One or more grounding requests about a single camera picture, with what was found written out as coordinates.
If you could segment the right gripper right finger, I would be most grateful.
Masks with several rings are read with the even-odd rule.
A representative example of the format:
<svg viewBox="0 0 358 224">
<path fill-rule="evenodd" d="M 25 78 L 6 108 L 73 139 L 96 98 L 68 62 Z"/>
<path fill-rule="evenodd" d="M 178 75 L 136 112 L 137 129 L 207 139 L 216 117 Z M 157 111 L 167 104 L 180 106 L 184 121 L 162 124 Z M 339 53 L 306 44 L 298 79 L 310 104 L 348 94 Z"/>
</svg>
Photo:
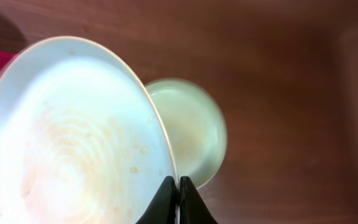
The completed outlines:
<svg viewBox="0 0 358 224">
<path fill-rule="evenodd" d="M 180 178 L 178 205 L 180 224 L 218 224 L 187 176 Z"/>
</svg>

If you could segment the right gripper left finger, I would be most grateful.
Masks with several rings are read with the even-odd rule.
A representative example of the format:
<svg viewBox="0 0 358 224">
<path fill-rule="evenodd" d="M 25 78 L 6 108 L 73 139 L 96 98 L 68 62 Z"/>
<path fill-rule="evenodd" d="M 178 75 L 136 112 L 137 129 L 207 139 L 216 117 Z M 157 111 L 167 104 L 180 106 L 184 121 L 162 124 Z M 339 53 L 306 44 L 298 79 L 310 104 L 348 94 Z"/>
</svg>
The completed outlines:
<svg viewBox="0 0 358 224">
<path fill-rule="evenodd" d="M 177 188 L 172 176 L 166 176 L 144 214 L 136 224 L 175 224 Z"/>
</svg>

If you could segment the white plate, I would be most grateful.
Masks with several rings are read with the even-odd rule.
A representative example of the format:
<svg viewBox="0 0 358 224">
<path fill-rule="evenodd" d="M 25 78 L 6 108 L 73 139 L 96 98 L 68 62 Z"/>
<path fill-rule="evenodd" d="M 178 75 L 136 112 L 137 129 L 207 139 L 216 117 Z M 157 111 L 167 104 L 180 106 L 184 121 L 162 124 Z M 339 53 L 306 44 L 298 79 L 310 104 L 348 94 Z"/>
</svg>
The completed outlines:
<svg viewBox="0 0 358 224">
<path fill-rule="evenodd" d="M 161 118 L 106 47 L 52 37 L 0 72 L 0 223 L 135 223 L 167 176 Z"/>
<path fill-rule="evenodd" d="M 218 172 L 227 151 L 223 113 L 206 90 L 179 78 L 164 78 L 146 89 L 165 126 L 178 175 L 197 189 Z"/>
</svg>

